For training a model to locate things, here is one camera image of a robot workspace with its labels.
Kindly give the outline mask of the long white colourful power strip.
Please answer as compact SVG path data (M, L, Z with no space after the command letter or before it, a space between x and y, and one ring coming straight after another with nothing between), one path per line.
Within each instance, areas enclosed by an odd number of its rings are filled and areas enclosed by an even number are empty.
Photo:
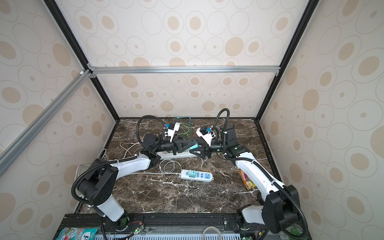
M184 159L184 158L195 158L197 157L194 154L191 154L189 151L185 151L182 153L176 153L175 155L173 152L158 152L157 155L161 157L161 160L176 160L176 159Z

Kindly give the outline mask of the short white blue power strip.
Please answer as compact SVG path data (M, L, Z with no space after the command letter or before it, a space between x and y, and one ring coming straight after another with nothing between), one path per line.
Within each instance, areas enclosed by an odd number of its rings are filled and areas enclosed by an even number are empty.
M183 180L199 181L199 182L206 182L206 183L210 183L214 180L212 173L196 171L197 176L195 178L191 178L189 177L189 171L190 170L182 170L180 174L180 178Z

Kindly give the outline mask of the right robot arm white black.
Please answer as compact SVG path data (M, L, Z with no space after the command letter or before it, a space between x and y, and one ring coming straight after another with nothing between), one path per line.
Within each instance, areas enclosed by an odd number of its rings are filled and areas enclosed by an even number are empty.
M198 147L190 152L202 159L210 158L212 153L222 153L223 158L232 162L256 185L259 190L260 205L242 209L247 224L260 224L269 232L285 233L295 240L305 240L309 236L309 227L301 210L299 193L292 186L286 186L270 174L254 157L249 148L240 144L235 127L229 125L230 110L220 110L218 116L227 113L221 128L217 123L207 128L198 128Z

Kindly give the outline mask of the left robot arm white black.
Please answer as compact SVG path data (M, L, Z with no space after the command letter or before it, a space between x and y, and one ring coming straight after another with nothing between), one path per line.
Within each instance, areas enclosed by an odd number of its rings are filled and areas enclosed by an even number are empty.
M160 121L163 130L159 135L148 133L140 136L140 124L145 119ZM173 155L198 147L197 141L178 136L179 123L165 124L160 118L146 115L137 122L136 136L142 147L141 152L120 160L96 159L92 165L75 180L71 188L72 197L93 208L101 217L108 218L119 229L128 221L123 207L112 195L116 180L132 173L151 169L161 159L159 152Z

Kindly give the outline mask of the teal charger plug back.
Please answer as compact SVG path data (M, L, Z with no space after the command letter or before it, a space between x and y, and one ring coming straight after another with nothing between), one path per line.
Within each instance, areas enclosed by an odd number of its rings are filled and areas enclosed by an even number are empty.
M199 145L198 145L198 144L195 144L195 145L193 145L192 147L190 147L190 150L196 149L196 148L198 148L198 147L199 147Z

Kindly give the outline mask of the teal charger plug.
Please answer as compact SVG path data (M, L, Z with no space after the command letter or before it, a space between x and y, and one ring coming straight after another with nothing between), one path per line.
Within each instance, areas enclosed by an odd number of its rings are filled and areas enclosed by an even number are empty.
M197 172L196 171L192 171L192 170L189 171L189 177L195 178L196 176L197 176Z
M193 145L192 147L190 147L190 150L196 149L196 148L198 148L198 147L199 147L199 145L198 145L198 144L195 144L195 145Z

